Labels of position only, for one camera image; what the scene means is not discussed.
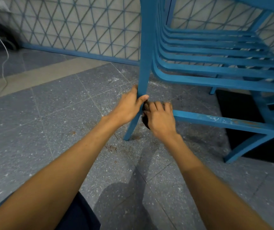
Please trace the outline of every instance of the dark object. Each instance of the dark object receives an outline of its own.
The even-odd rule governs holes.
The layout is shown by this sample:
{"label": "dark object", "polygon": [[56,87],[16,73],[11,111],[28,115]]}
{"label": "dark object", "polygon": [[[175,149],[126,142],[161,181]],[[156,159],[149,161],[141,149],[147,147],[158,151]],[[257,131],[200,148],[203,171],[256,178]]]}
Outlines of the dark object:
{"label": "dark object", "polygon": [[4,43],[5,47],[9,50],[19,50],[20,45],[12,31],[0,24],[0,39]]}
{"label": "dark object", "polygon": [[[225,90],[217,90],[216,94],[223,117],[264,123],[264,120],[250,95]],[[228,128],[226,129],[226,132],[232,150],[255,134],[253,132]],[[274,139],[263,143],[243,156],[274,163]]]}
{"label": "dark object", "polygon": [[[144,103],[143,103],[143,106],[142,106],[142,111],[145,111],[146,108],[144,107],[144,104],[148,103],[148,100],[146,100]],[[148,126],[148,117],[146,114],[144,114],[142,117],[141,117],[141,121],[143,122],[143,124],[150,130],[149,126]]]}
{"label": "dark object", "polygon": [[[12,194],[1,201],[0,206]],[[55,230],[99,230],[100,227],[101,224],[91,207],[81,193],[78,192]]]}

